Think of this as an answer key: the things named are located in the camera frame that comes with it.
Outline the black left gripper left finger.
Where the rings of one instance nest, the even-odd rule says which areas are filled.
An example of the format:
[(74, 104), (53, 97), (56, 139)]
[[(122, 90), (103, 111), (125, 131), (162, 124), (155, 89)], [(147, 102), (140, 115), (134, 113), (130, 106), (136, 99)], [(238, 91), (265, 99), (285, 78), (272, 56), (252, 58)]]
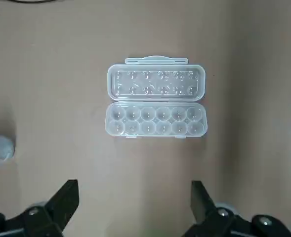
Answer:
[(45, 203), (11, 219), (0, 213), (0, 237), (62, 237), (78, 206), (78, 180), (69, 179)]

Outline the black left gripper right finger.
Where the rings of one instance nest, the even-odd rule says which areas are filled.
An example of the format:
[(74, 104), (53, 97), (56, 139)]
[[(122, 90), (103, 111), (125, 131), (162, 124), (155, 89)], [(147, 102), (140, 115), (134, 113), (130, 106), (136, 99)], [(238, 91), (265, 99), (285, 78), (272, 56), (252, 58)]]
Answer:
[(230, 208), (216, 206), (201, 181), (191, 182), (190, 207), (195, 218), (186, 237), (291, 237), (291, 231), (279, 219), (255, 215), (243, 219)]

